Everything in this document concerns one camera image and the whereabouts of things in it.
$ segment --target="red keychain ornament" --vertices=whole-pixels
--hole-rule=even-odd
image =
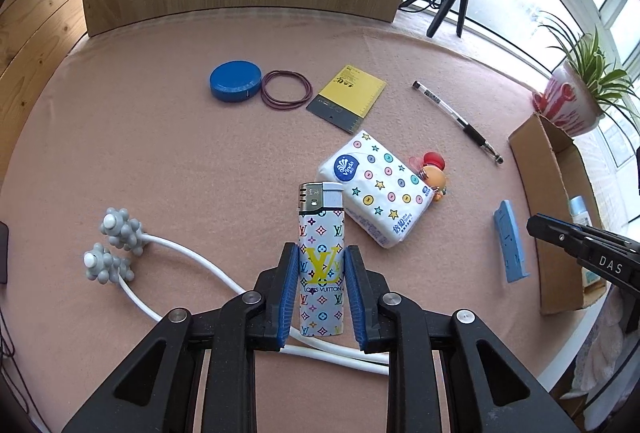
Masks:
[[[425,184],[436,191],[433,201],[437,202],[447,193],[447,176],[444,174],[445,162],[440,153],[427,152],[422,160],[410,157],[409,166]]]

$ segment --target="white cloth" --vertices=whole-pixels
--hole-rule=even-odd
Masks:
[[[387,249],[404,240],[434,196],[364,130],[320,166],[318,180],[341,182],[345,213]]]
[[[609,291],[591,333],[578,352],[572,389],[562,396],[563,399],[585,395],[613,376],[624,341],[624,334],[620,329],[623,312],[622,293],[614,286]]]

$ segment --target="blue gripper pad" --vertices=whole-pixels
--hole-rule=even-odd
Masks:
[[[344,278],[347,282],[347,294],[349,295],[349,308],[351,309],[351,321],[353,322],[353,333],[360,350],[367,346],[367,333],[365,330],[364,303],[362,293],[358,284],[358,277],[353,265],[350,248],[344,251]]]
[[[524,251],[511,202],[503,200],[494,213],[507,281],[512,283],[529,275],[524,269]]]
[[[299,261],[300,249],[296,245],[291,248],[289,264],[287,265],[284,282],[282,284],[282,299],[280,300],[280,308],[278,310],[278,332],[276,334],[276,340],[280,348],[284,346],[287,337],[289,337],[291,317],[296,301],[296,289],[298,288],[298,273],[300,272]]]

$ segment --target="pink felt mat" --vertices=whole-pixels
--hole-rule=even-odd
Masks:
[[[355,18],[246,12],[179,15],[91,38],[60,65],[22,131],[0,194],[0,220],[10,228],[0,302],[53,430],[153,326],[119,288],[84,277],[82,253],[106,243],[98,225],[108,206],[129,208],[148,232],[198,251],[250,288],[284,242],[297,240],[298,184],[349,138],[304,109],[271,110],[259,96],[214,100],[209,74],[234,59],[263,73],[303,73],[316,92],[347,63],[387,81],[363,128],[405,160],[441,152],[449,192],[397,247],[380,248],[350,219],[346,243],[422,307],[474,310],[540,373],[578,317],[539,314],[535,244],[507,143],[531,113],[530,93],[474,61]],[[412,90],[416,79],[471,121],[504,164],[495,166]],[[302,87],[277,79],[270,90],[296,98]],[[493,221],[503,199],[513,204],[531,273],[511,285]],[[132,268],[133,290],[161,315],[179,305],[205,311],[233,296],[159,247]],[[356,346],[348,316],[346,323],[336,341]],[[386,377],[259,353],[256,379],[260,431],[385,430]]]

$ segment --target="yellow card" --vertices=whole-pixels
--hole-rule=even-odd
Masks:
[[[347,65],[319,93],[363,118],[385,86],[382,79]]]

